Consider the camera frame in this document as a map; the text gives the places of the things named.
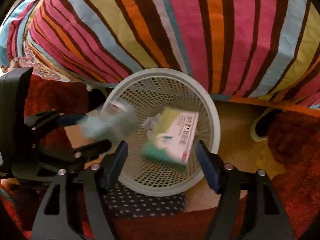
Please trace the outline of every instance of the orange stripe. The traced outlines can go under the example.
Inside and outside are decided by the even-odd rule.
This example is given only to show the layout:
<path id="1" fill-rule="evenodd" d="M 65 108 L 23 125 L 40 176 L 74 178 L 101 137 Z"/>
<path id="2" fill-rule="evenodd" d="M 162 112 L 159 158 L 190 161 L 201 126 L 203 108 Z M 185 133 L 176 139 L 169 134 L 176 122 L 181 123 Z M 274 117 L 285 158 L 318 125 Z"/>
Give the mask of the orange stripe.
<path id="1" fill-rule="evenodd" d="M 47 38 L 47 36 L 44 35 L 44 33 L 42 32 L 42 30 L 40 29 L 40 27 L 38 26 L 37 21 L 34 21 L 34 26 L 35 28 L 38 30 L 38 32 L 42 35 L 43 38 L 45 38 L 52 46 L 54 46 Z M 63 53 L 61 53 L 60 50 L 56 49 L 57 52 L 68 62 L 70 62 L 73 65 L 78 66 L 80 69 L 83 69 L 84 67 L 82 65 L 80 65 L 79 63 L 73 61 L 72 59 L 66 57 Z M 90 69 L 85 69 L 85 71 L 89 72 L 92 76 L 94 76 L 96 78 L 97 81 L 102 82 L 102 83 L 106 83 L 106 80 L 104 80 L 101 76 L 99 76 L 98 74 L 96 74 L 95 72 L 93 72 Z"/>
<path id="2" fill-rule="evenodd" d="M 224 53 L 224 23 L 222 0 L 207 0 L 211 38 L 212 38 L 212 93 L 219 93 L 223 53 Z"/>
<path id="3" fill-rule="evenodd" d="M 73 54 L 75 54 L 77 57 L 79 57 L 82 60 L 85 60 L 81 53 L 76 49 L 76 47 L 73 45 L 72 41 L 69 39 L 69 37 L 65 34 L 65 32 L 57 26 L 50 18 L 46 15 L 43 7 L 40 7 L 41 16 L 47 20 L 48 24 L 51 25 L 51 27 L 56 30 L 60 38 L 63 40 L 65 45 L 67 46 L 67 49 L 69 49 Z"/>
<path id="4" fill-rule="evenodd" d="M 136 28 L 139 37 L 145 43 L 145 45 L 149 48 L 151 53 L 156 57 L 156 59 L 161 64 L 161 67 L 171 68 L 167 61 L 165 60 L 164 55 L 161 50 L 157 46 L 157 44 L 152 39 L 148 26 L 142 17 L 139 8 L 134 0 L 121 0 L 127 13 L 132 20 L 134 27 Z"/>
<path id="5" fill-rule="evenodd" d="M 273 99 L 274 102 L 280 102 L 283 100 L 283 98 L 285 97 L 285 95 L 287 94 L 287 92 L 294 86 L 296 86 L 298 83 L 300 83 L 306 76 L 308 76 L 311 71 L 314 70 L 314 68 L 316 67 L 316 65 L 318 64 L 318 62 L 320 62 L 320 57 L 316 60 L 316 62 L 304 73 L 304 75 L 299 78 L 294 84 L 292 84 L 291 86 L 287 87 L 286 89 L 280 91 L 276 97 Z"/>
<path id="6" fill-rule="evenodd" d="M 272 102 L 271 101 L 270 102 L 270 101 L 262 101 L 262 100 L 259 100 L 258 98 L 242 98 L 242 97 L 237 97 L 237 96 L 233 96 L 228 101 L 235 102 L 235 103 L 258 105 L 258 106 L 268 106 L 268 107 L 278 108 L 278 109 L 282 109 L 282 110 L 296 111 L 296 112 L 320 117 L 319 110 L 310 109 L 305 106 L 294 105 L 293 103 L 289 103 L 287 101 L 281 101 L 281 102 Z"/>

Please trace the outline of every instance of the navy fabric with white stars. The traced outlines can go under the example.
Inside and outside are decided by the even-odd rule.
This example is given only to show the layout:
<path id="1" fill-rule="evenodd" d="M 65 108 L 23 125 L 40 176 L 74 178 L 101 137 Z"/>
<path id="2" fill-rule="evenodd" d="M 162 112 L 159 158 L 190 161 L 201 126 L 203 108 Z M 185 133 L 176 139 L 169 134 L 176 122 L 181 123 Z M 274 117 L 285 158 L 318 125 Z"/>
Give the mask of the navy fabric with white stars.
<path id="1" fill-rule="evenodd" d="M 103 199 L 111 216 L 126 218 L 173 216 L 186 207 L 185 193 L 152 197 L 137 193 L 120 182 L 109 194 L 103 195 Z"/>

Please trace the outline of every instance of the basket rim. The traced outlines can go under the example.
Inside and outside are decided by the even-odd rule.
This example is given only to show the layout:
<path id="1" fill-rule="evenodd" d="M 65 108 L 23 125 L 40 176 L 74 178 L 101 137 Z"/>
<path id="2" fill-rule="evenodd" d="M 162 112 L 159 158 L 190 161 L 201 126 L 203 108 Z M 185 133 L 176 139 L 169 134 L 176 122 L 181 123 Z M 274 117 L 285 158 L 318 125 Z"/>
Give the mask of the basket rim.
<path id="1" fill-rule="evenodd" d="M 177 81 L 186 85 L 189 89 L 193 90 L 193 92 L 199 97 L 206 111 L 210 113 L 209 116 L 211 116 L 211 118 L 209 118 L 210 128 L 213 131 L 214 136 L 213 136 L 213 141 L 211 145 L 209 145 L 208 149 L 211 153 L 217 154 L 219 145 L 220 145 L 220 136 L 221 136 L 220 119 L 219 119 L 217 108 L 211 96 L 202 87 L 202 85 L 199 84 L 195 79 L 186 75 L 183 72 L 173 70 L 173 69 L 168 69 L 168 68 L 150 68 L 150 69 L 145 69 L 145 70 L 136 72 L 130 75 L 129 77 L 125 78 L 124 80 L 122 80 L 113 89 L 113 91 L 110 93 L 107 100 L 105 101 L 102 107 L 102 110 L 106 108 L 107 104 L 110 101 L 117 99 L 132 84 L 137 83 L 142 79 L 152 78 L 152 77 L 176 79 Z M 204 177 L 204 174 L 202 172 L 201 167 L 199 167 L 193 173 L 193 175 L 190 176 L 188 179 L 168 187 L 145 186 L 143 184 L 140 184 L 139 182 L 134 181 L 132 178 L 127 176 L 124 172 L 121 172 L 119 176 L 119 181 L 125 186 L 127 186 L 128 188 L 141 194 L 150 195 L 150 196 L 169 196 L 169 195 L 175 195 L 175 194 L 181 193 L 191 188 L 196 183 L 198 183 L 203 177 Z"/>

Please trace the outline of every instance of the pink stripe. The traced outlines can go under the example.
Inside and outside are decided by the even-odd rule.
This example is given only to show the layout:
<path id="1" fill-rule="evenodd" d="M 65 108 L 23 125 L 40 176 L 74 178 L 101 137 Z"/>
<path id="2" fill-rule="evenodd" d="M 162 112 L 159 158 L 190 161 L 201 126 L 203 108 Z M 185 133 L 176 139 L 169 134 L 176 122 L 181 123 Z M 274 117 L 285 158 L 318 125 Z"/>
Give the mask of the pink stripe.
<path id="1" fill-rule="evenodd" d="M 9 30 L 11 30 L 11 29 L 14 29 L 14 31 L 13 31 L 12 36 L 11 36 L 11 38 L 12 38 L 11 39 L 11 48 L 10 48 L 10 50 L 7 49 L 8 59 L 10 59 L 9 62 L 11 61 L 12 58 L 18 56 L 18 53 L 17 53 L 17 35 L 18 35 L 19 25 L 16 26 L 16 23 L 10 23 Z"/>
<path id="2" fill-rule="evenodd" d="M 255 0 L 234 0 L 234 40 L 228 79 L 223 94 L 239 87 L 252 46 Z"/>
<path id="3" fill-rule="evenodd" d="M 170 0 L 193 77 L 208 91 L 208 62 L 198 0 Z"/>
<path id="4" fill-rule="evenodd" d="M 18 33 L 19 25 L 22 21 L 22 19 L 26 16 L 26 14 L 32 9 L 34 3 L 37 0 L 30 1 L 25 9 L 15 18 L 13 19 L 9 24 L 9 32 L 8 32 L 8 38 L 7 38 L 7 57 L 10 61 L 12 58 L 17 57 L 17 51 L 16 51 L 16 36 Z"/>
<path id="5" fill-rule="evenodd" d="M 295 95 L 295 99 L 303 98 L 315 94 L 320 89 L 320 73 L 306 83 Z"/>
<path id="6" fill-rule="evenodd" d="M 106 54 L 106 52 L 102 51 L 98 46 L 95 39 L 89 34 L 81 25 L 78 24 L 75 17 L 70 13 L 60 2 L 60 0 L 51 0 L 52 4 L 60 11 L 62 15 L 64 15 L 71 25 L 81 33 L 83 38 L 90 44 L 92 51 L 95 52 L 97 56 L 99 56 L 107 65 L 117 71 L 118 75 L 122 78 L 126 78 L 129 76 L 127 71 L 125 71 L 119 64 L 117 64 L 111 57 Z"/>
<path id="7" fill-rule="evenodd" d="M 52 28 L 44 21 L 44 19 L 40 15 L 40 11 L 38 11 L 35 15 L 35 19 L 38 22 L 39 27 L 41 28 L 44 35 L 48 37 L 48 39 L 54 44 L 60 52 L 62 52 L 64 55 L 78 63 L 79 65 L 88 68 L 92 70 L 93 72 L 97 73 L 100 77 L 104 78 L 107 82 L 110 83 L 118 83 L 118 81 L 110 76 L 109 74 L 106 74 L 102 72 L 100 69 L 95 68 L 92 64 L 89 62 L 77 57 L 75 54 L 73 54 L 71 51 L 66 49 L 66 47 L 61 43 L 61 41 L 57 38 L 57 35 L 52 30 Z"/>
<path id="8" fill-rule="evenodd" d="M 236 93 L 242 97 L 248 91 L 257 76 L 271 46 L 271 34 L 276 15 L 277 0 L 261 0 L 260 21 L 257 48 L 253 54 L 249 71 L 241 89 Z"/>
<path id="9" fill-rule="evenodd" d="M 84 52 L 94 62 L 95 66 L 96 67 L 99 66 L 100 69 L 105 70 L 107 73 L 113 76 L 117 75 L 115 72 L 113 72 L 109 68 L 109 66 L 107 66 L 102 60 L 100 60 L 95 54 L 91 52 L 88 45 L 84 42 L 82 37 L 73 28 L 73 26 L 68 21 L 66 21 L 65 18 L 62 17 L 61 14 L 59 14 L 56 9 L 54 9 L 50 4 L 48 5 L 47 1 L 48 0 L 45 1 L 45 5 L 46 5 L 48 14 L 50 14 L 52 18 L 57 20 L 59 24 L 65 28 L 65 30 L 68 30 L 68 33 L 70 33 L 70 35 L 72 36 L 72 39 L 79 45 L 82 52 Z"/>
<path id="10" fill-rule="evenodd" d="M 301 106 L 311 106 L 316 105 L 317 102 L 320 101 L 320 92 L 308 97 L 307 99 L 303 100 L 299 103 Z"/>
<path id="11" fill-rule="evenodd" d="M 72 65 L 70 62 L 64 59 L 64 57 L 61 56 L 61 54 L 58 52 L 58 50 L 50 44 L 45 38 L 43 38 L 40 34 L 38 34 L 35 30 L 35 27 L 33 24 L 30 25 L 29 29 L 30 35 L 32 39 L 37 44 L 41 44 L 41 47 L 49 53 L 50 55 L 58 61 L 63 67 L 65 67 L 67 70 L 73 71 L 75 73 L 78 73 L 79 75 L 82 75 L 84 77 L 89 78 L 92 80 L 91 77 L 88 77 L 86 73 L 84 73 L 81 69 L 76 68 L 74 65 Z"/>

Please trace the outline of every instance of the patterned fabric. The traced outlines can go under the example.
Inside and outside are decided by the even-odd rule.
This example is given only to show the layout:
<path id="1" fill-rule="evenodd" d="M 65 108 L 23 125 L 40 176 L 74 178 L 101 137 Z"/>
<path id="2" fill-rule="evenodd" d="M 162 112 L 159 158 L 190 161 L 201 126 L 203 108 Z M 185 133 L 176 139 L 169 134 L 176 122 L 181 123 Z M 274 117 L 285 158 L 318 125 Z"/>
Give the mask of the patterned fabric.
<path id="1" fill-rule="evenodd" d="M 26 46 L 26 42 L 23 43 L 23 55 L 23 57 L 15 57 L 13 60 L 11 60 L 10 67 L 6 69 L 6 72 L 19 67 L 33 67 L 33 74 L 43 79 L 63 82 L 71 81 L 62 73 L 56 72 L 39 62 L 39 60 L 33 54 L 33 51 L 28 49 Z"/>
<path id="2" fill-rule="evenodd" d="M 320 15 L 310 0 L 31 0 L 9 23 L 9 62 L 22 56 L 22 33 L 43 65 L 90 85 L 165 67 L 213 99 L 320 105 Z"/>
<path id="3" fill-rule="evenodd" d="M 111 215 L 126 218 L 173 216 L 183 212 L 186 207 L 185 193 L 151 197 L 139 194 L 120 182 L 103 199 Z"/>

